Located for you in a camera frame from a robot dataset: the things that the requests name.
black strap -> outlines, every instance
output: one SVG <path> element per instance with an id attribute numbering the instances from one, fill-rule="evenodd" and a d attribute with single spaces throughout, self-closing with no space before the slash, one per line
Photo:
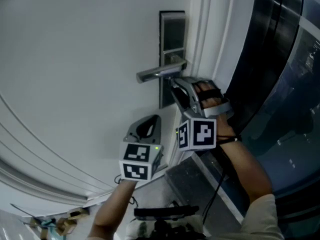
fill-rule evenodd
<path id="1" fill-rule="evenodd" d="M 226 143 L 229 143 L 229 142 L 241 142 L 241 141 L 242 141 L 241 135 L 236 135 L 236 136 L 233 136 L 233 137 L 230 137 L 230 138 L 227 138 L 227 139 L 218 140 L 216 143 L 218 145 L 222 145 L 222 144 L 226 144 Z"/>
<path id="2" fill-rule="evenodd" d="M 220 89 L 210 89 L 210 90 L 202 90 L 201 92 L 196 94 L 199 98 L 199 101 L 204 101 L 210 98 L 220 98 L 223 96 L 220 92 Z"/>

white door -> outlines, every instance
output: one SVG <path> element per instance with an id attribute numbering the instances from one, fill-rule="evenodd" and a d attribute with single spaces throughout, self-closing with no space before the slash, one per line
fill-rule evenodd
<path id="1" fill-rule="evenodd" d="M 159 11 L 190 0 L 0 0 L 0 157 L 83 196 L 115 186 L 136 120 L 162 118 L 163 162 L 176 107 L 158 110 Z"/>

beige sleeve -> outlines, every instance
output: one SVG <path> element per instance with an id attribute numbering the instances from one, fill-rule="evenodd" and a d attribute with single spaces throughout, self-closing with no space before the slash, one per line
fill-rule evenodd
<path id="1" fill-rule="evenodd" d="M 255 200 L 249 207 L 241 226 L 241 233 L 284 239 L 278 227 L 275 196 L 267 194 Z"/>

silver door handle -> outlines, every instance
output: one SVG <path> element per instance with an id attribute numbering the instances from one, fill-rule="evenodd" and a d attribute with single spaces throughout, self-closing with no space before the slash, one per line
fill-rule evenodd
<path id="1" fill-rule="evenodd" d="M 141 84 L 153 79 L 170 77 L 171 75 L 180 72 L 182 70 L 182 66 L 186 63 L 184 59 L 180 58 L 177 55 L 172 56 L 171 61 L 173 63 L 169 65 L 159 66 L 138 72 L 136 74 L 136 80 Z"/>

